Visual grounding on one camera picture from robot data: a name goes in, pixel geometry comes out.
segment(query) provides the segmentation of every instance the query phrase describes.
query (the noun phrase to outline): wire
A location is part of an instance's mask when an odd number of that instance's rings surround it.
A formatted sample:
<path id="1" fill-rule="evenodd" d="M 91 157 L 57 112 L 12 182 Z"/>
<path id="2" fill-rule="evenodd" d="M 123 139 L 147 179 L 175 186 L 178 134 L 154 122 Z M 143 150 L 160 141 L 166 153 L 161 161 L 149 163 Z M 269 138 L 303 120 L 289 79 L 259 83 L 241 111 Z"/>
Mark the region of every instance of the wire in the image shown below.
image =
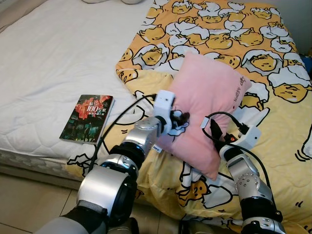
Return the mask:
<path id="1" fill-rule="evenodd" d="M 90 167 L 88 170 L 88 173 L 93 169 L 95 160 L 97 158 L 97 154 L 98 151 L 101 147 L 101 144 L 104 143 L 104 139 L 107 136 L 107 134 L 109 133 L 109 131 L 113 128 L 113 126 L 117 123 L 117 121 L 126 113 L 128 112 L 132 107 L 134 107 L 138 102 L 142 101 L 143 99 L 147 99 L 147 98 L 153 98 L 153 100 L 155 100 L 156 98 L 156 94 L 150 94 L 150 95 L 146 95 L 141 97 L 140 99 L 136 100 L 134 103 L 132 103 L 129 107 L 127 107 L 127 109 L 125 109 L 113 122 L 112 124 L 106 129 L 106 131 L 104 132 L 104 134 L 102 135 L 102 137 L 100 138 L 100 141 L 97 144 L 96 150 L 94 151 L 94 154 L 91 158 L 91 162 L 90 162 Z"/>
<path id="2" fill-rule="evenodd" d="M 232 116 L 231 114 L 229 114 L 229 113 L 227 113 L 227 112 L 214 112 L 214 113 L 212 113 L 212 114 L 210 114 L 210 115 L 208 115 L 208 116 L 206 116 L 206 117 L 207 117 L 207 118 L 210 118 L 210 117 L 212 117 L 212 116 L 214 116 L 214 115 L 217 115 L 217 114 L 225 114 L 225 115 L 231 117 L 231 119 L 232 119 L 233 122 L 236 124 L 236 126 L 238 126 L 238 127 L 239 127 L 239 126 L 242 126 L 242 124 L 241 124 L 234 116 Z M 254 158 L 257 160 L 257 162 L 260 164 L 260 166 L 261 166 L 261 169 L 262 169 L 262 171 L 263 171 L 263 174 L 264 174 L 264 177 L 265 177 L 267 186 L 271 189 L 270 180 L 269 180 L 269 176 L 268 176 L 267 170 L 265 169 L 265 166 L 263 165 L 262 161 L 261 161 L 253 152 L 251 152 L 251 151 L 249 151 L 249 150 L 247 150 L 247 149 L 245 149 L 244 147 L 241 147 L 241 146 L 239 146 L 239 145 L 234 145 L 234 144 L 226 143 L 226 142 L 224 142 L 224 141 L 222 141 L 222 140 L 219 140 L 219 139 L 217 139 L 217 138 L 214 138 L 214 137 L 212 137 L 211 135 L 209 135 L 209 134 L 205 131 L 205 128 L 202 128 L 202 131 L 203 131 L 203 133 L 204 133 L 208 138 L 210 138 L 212 141 L 214 141 L 214 142 L 219 142 L 219 143 L 222 143 L 222 144 L 224 144 L 224 145 L 229 145 L 229 146 L 238 148 L 238 149 L 240 149 L 240 150 L 243 150 L 243 151 L 249 153 L 252 157 L 254 157 Z M 272 193 L 272 202 L 273 202 L 273 204 L 274 204 L 274 206 L 275 206 L 275 209 L 276 209 L 276 205 L 275 205 L 273 193 Z"/>

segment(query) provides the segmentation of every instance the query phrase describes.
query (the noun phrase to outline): bed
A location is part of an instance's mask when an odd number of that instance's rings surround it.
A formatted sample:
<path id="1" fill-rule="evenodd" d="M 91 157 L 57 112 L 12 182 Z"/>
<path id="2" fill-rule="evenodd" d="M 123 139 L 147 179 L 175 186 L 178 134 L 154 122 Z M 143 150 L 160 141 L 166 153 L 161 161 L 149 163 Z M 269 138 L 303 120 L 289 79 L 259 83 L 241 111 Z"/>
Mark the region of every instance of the bed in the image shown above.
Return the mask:
<path id="1" fill-rule="evenodd" d="M 253 151 L 268 170 L 286 231 L 311 233 L 311 82 L 279 11 L 267 4 L 43 3 L 0 34 L 1 169 L 82 180 L 94 146 L 59 140 L 79 96 L 114 96 L 111 122 L 136 98 L 168 88 L 187 51 L 220 60 L 252 80 L 236 117 L 262 131 Z M 145 61 L 147 52 L 157 59 Z M 98 163 L 135 121 L 151 114 L 144 101 L 123 117 L 101 147 Z M 233 126 L 229 132 L 235 133 Z M 175 219 L 239 232 L 233 184 L 224 163 L 213 182 L 195 176 L 174 156 L 151 151 L 136 198 Z M 198 194 L 200 185 L 206 190 Z"/>

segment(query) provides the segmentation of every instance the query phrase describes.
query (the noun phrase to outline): book cover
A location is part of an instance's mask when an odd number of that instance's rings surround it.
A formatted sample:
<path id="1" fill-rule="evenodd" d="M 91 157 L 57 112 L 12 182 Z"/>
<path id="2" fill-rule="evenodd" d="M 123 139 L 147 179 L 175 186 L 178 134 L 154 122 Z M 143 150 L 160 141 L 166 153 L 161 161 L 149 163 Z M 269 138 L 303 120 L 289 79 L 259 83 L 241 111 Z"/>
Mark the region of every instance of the book cover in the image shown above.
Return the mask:
<path id="1" fill-rule="evenodd" d="M 97 144 L 114 98 L 108 95 L 81 95 L 60 139 Z"/>

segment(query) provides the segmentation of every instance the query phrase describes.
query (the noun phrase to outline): floor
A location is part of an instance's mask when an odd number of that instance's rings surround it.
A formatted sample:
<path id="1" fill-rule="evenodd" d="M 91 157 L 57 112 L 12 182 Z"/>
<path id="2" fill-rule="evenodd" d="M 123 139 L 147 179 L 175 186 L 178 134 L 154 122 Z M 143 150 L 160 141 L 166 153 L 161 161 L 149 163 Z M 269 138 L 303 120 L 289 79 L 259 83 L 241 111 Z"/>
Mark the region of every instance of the floor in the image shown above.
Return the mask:
<path id="1" fill-rule="evenodd" d="M 76 205 L 77 191 L 0 174 L 0 233 L 29 234 Z M 140 234 L 177 234 L 178 221 L 136 204 Z"/>

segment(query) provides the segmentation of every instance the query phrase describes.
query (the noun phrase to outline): yellow duvet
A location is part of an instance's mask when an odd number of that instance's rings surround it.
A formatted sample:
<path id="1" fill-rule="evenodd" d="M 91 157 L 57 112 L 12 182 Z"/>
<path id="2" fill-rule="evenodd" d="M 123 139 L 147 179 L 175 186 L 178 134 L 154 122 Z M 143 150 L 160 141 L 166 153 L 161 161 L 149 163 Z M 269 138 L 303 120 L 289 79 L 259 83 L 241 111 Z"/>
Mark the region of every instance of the yellow duvet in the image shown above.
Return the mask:
<path id="1" fill-rule="evenodd" d="M 268 171 L 286 232 L 312 233 L 312 87 L 279 11 L 261 3 L 155 0 L 116 65 L 117 75 L 137 98 L 157 93 L 169 87 L 187 52 L 226 63 L 252 81 L 235 116 L 262 132 L 253 152 Z M 99 158 L 151 114 L 150 102 L 139 103 L 109 133 Z M 228 132 L 237 134 L 233 126 Z M 80 164 L 68 169 L 81 173 Z M 152 150 L 137 182 L 136 198 L 168 216 L 241 230 L 238 195 L 224 162 L 211 181 L 173 155 Z"/>

